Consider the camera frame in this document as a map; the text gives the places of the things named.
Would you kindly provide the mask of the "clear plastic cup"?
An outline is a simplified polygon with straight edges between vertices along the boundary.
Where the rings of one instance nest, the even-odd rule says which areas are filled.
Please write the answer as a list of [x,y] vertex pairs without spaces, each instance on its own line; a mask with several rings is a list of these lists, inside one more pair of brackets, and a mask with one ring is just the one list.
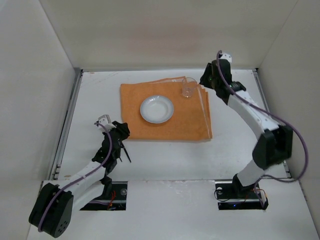
[[182,83],[182,95],[185,98],[192,97],[193,93],[195,92],[198,86],[197,81],[192,77],[185,77],[181,83]]

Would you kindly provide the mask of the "white round plate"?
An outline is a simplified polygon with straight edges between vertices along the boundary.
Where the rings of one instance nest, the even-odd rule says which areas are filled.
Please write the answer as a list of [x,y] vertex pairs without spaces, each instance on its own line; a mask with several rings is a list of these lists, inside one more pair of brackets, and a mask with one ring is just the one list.
[[172,101],[162,95],[147,97],[140,105],[140,115],[151,124],[162,124],[171,119],[174,114]]

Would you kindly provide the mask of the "orange cloth placemat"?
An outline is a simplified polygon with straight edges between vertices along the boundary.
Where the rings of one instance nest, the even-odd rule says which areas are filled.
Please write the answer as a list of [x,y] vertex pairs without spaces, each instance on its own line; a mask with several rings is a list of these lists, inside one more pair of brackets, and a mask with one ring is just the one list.
[[[128,124],[131,140],[202,141],[213,137],[209,94],[199,84],[192,96],[182,94],[185,76],[120,86],[121,117]],[[161,95],[173,103],[172,117],[164,123],[149,123],[140,113],[142,102]]]

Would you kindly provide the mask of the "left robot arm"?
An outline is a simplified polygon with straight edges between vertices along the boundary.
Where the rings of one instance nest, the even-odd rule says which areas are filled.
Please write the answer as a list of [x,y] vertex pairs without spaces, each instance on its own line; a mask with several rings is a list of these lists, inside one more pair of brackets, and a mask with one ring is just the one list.
[[69,179],[58,183],[48,182],[41,188],[28,217],[38,231],[53,238],[60,237],[71,222],[73,212],[80,210],[98,197],[113,197],[112,179],[121,157],[123,141],[130,136],[126,122],[113,121],[110,127],[96,121],[104,139],[91,161]]

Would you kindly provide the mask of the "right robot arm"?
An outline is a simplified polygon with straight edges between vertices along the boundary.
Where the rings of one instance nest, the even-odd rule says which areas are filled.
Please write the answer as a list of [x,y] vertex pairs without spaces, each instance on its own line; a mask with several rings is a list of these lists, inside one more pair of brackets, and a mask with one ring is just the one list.
[[232,80],[231,65],[226,59],[208,63],[200,84],[215,90],[216,96],[244,120],[257,139],[251,161],[232,179],[233,192],[242,198],[253,190],[266,170],[292,156],[293,129],[268,116],[256,105],[245,86]]

